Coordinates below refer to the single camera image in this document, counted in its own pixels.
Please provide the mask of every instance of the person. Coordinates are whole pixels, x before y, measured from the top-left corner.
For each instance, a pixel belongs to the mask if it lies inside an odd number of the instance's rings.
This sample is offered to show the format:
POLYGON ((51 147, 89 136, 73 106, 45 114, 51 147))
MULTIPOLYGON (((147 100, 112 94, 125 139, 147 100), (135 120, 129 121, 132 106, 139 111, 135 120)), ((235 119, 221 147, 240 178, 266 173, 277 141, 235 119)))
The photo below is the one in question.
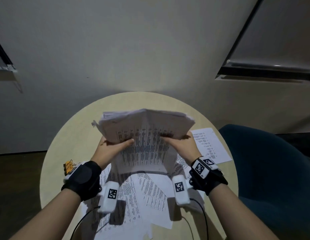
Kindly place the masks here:
MULTIPOLYGON (((187 135, 187 137, 181 140, 169 137, 161 138, 175 148, 188 165, 192 165, 192 163, 199 157, 202 157, 202 155, 197 149, 192 133, 189 131, 187 135)), ((95 162, 101 170, 104 170, 116 154, 133 143, 134 140, 129 139, 114 145, 108 143, 105 138, 102 137, 91 161, 95 162)), ((239 200, 227 185, 223 183, 218 184, 209 192, 208 197, 229 239, 278 239, 276 235, 239 200)), ((82 199, 79 194, 75 193, 73 190, 64 188, 48 205, 10 239, 62 239, 81 201, 82 199)))

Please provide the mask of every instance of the chair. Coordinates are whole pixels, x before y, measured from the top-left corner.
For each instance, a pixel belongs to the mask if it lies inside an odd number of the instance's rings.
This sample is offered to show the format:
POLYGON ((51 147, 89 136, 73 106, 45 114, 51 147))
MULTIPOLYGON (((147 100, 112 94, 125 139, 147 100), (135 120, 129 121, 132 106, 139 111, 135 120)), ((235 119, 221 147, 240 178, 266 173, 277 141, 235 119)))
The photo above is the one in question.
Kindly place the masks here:
POLYGON ((276 232, 310 236, 310 162, 274 134, 239 125, 219 130, 237 170, 239 198, 276 232))

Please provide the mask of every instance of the floor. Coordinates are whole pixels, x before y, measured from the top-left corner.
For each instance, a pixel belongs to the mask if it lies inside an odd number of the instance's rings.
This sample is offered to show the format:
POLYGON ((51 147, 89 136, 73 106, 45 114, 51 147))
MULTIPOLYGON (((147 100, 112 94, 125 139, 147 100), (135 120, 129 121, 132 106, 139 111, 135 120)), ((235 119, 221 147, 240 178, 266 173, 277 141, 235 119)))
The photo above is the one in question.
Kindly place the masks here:
MULTIPOLYGON (((278 135, 310 157, 310 133, 278 135)), ((0 155, 0 240, 40 210, 39 181, 46 152, 0 155)))

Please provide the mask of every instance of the wire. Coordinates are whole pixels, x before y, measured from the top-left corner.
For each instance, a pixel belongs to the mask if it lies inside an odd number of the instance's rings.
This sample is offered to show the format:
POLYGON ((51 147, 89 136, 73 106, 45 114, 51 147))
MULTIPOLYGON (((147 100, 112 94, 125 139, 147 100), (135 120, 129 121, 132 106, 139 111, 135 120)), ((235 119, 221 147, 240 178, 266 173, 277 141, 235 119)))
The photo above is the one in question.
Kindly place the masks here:
POLYGON ((193 199, 193 198, 190 198, 190 200, 193 200, 193 201, 197 202, 197 204, 199 204, 199 206, 201 207, 201 209, 202 209, 202 211, 203 211, 203 214, 204 214, 204 217, 205 217, 205 223, 206 223, 207 240, 208 240, 208 239, 209 239, 209 238, 208 238, 208 225, 207 225, 207 218, 206 218, 205 210, 204 210, 204 208, 202 207, 202 205, 201 205, 197 200, 195 200, 195 199, 193 199))
POLYGON ((101 206, 100 206, 100 205, 99 205, 99 206, 95 206, 93 209, 91 209, 89 212, 87 212, 87 213, 85 214, 85 216, 83 216, 83 218, 81 218, 81 220, 77 223, 76 227, 74 228, 74 231, 73 231, 73 233, 72 233, 72 236, 70 237, 70 240, 72 240, 73 235, 74 235, 74 233, 75 233, 75 231, 76 231, 78 225, 82 222, 82 220, 83 220, 91 211, 93 211, 93 210, 95 210, 95 209, 98 209, 98 208, 101 208, 101 206))

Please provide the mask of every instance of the hand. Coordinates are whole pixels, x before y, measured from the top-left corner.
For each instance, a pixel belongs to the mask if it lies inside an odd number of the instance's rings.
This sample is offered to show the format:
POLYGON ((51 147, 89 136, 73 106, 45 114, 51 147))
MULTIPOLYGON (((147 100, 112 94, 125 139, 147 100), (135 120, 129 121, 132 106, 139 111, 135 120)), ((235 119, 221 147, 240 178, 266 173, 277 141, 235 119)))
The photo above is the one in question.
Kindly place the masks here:
POLYGON ((101 141, 98 143, 91 161, 96 162, 101 167, 101 169, 104 170, 118 153, 133 143, 134 139, 129 139, 122 143, 114 144, 107 141, 105 137, 102 137, 101 141))
POLYGON ((171 145, 178 152, 178 154, 185 159, 186 163, 189 166, 198 157, 202 156, 197 148, 193 134, 190 131, 181 140, 169 137, 161 137, 161 138, 169 145, 171 145))

